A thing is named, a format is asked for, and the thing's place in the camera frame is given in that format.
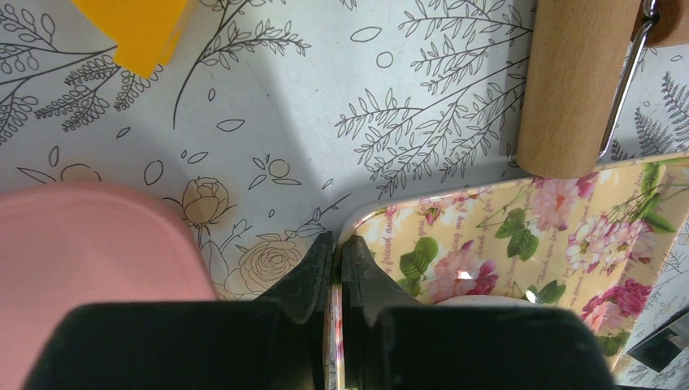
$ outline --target yellow sponge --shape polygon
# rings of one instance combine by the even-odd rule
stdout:
[[[196,0],[72,0],[117,43],[115,62],[142,77],[175,52]]]

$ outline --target wooden rolling pin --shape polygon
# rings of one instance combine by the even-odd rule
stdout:
[[[658,0],[651,46],[689,43],[689,0]],[[630,36],[631,0],[540,0],[517,160],[538,176],[585,176],[601,151]]]

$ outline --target floral tray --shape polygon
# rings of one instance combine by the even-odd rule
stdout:
[[[687,218],[689,158],[665,158],[403,201],[349,226],[420,302],[499,295],[564,307],[613,366]]]

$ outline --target metal handle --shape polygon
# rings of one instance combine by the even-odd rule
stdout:
[[[646,16],[646,18],[643,24],[641,24],[641,27],[639,27],[639,30],[637,30],[636,34],[634,35],[634,41],[631,44],[629,58],[626,61],[624,72],[622,73],[622,78],[620,79],[620,84],[617,86],[617,91],[615,92],[613,109],[610,112],[610,118],[608,119],[608,124],[605,127],[603,142],[600,144],[600,152],[598,153],[599,158],[603,157],[610,147],[610,142],[613,140],[615,125],[620,119],[622,105],[624,104],[626,95],[629,92],[632,78],[636,72],[636,66],[639,64],[641,52],[644,49],[648,34],[653,29],[653,26],[656,25],[656,0],[643,0],[643,14]]]

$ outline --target pink plastic container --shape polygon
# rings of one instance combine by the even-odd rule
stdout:
[[[159,201],[113,184],[0,197],[0,388],[19,388],[76,306],[213,300],[191,232]]]

